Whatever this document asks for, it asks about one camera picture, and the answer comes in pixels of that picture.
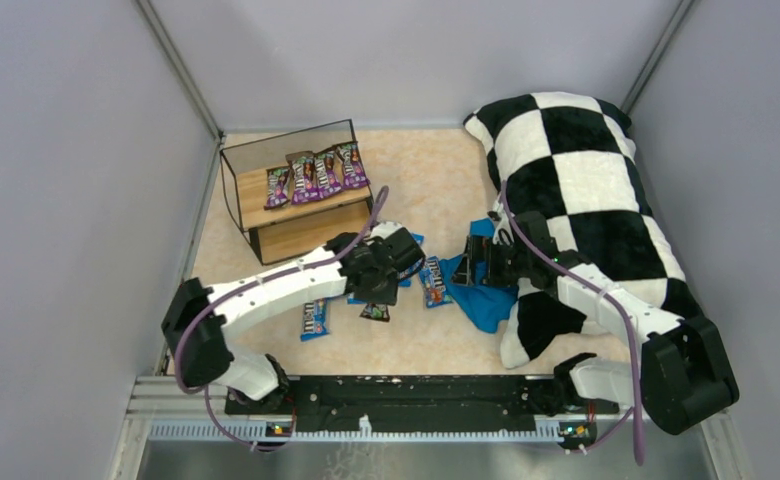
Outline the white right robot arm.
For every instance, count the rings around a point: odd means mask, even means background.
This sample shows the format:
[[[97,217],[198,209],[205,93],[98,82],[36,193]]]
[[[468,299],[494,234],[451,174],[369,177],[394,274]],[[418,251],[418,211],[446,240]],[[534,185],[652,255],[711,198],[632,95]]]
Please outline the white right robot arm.
[[[626,361],[580,353],[558,364],[555,390],[564,403],[629,406],[678,435],[740,400],[721,332],[699,308],[653,304],[583,252],[558,249],[537,212],[487,235],[469,234],[451,282],[496,290],[512,302],[472,317],[474,324],[507,321],[500,355],[508,369],[567,334],[611,334],[626,346]]]

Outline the purple candy bag bottom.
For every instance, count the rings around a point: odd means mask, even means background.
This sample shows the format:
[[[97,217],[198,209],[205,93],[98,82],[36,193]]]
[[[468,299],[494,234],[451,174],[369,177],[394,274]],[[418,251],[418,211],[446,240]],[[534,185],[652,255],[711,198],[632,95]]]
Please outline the purple candy bag bottom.
[[[267,197],[264,204],[265,210],[278,209],[289,203],[289,178],[290,168],[288,166],[278,166],[266,170]]]

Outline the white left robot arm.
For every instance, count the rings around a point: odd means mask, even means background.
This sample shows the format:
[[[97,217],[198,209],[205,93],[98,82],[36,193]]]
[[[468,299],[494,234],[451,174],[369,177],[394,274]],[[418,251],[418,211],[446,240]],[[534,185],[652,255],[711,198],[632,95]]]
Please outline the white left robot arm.
[[[293,261],[231,283],[184,281],[160,324],[179,388],[195,394],[218,384],[252,401],[266,399],[285,389],[286,374],[272,356],[239,349],[235,340],[317,300],[351,295],[393,305],[400,278],[425,259],[408,229],[381,224],[370,235],[339,234]]]

